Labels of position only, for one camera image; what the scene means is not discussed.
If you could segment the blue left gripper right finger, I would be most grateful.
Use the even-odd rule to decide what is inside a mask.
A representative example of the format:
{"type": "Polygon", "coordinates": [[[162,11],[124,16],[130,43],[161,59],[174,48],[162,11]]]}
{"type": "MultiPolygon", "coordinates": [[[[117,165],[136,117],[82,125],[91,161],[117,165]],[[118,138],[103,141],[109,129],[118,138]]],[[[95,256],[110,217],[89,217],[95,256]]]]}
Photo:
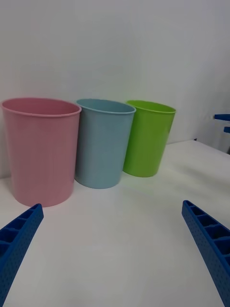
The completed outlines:
{"type": "Polygon", "coordinates": [[[183,201],[182,216],[223,305],[230,306],[230,230],[188,200],[183,201]]]}

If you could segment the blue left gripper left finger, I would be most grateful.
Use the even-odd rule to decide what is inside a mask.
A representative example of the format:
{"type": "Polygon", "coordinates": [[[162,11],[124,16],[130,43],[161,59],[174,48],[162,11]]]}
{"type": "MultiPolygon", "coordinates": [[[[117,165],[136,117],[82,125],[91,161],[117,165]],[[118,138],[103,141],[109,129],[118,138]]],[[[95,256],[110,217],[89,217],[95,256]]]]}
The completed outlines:
{"type": "Polygon", "coordinates": [[[42,205],[36,204],[0,230],[0,306],[43,218],[42,205]]]}

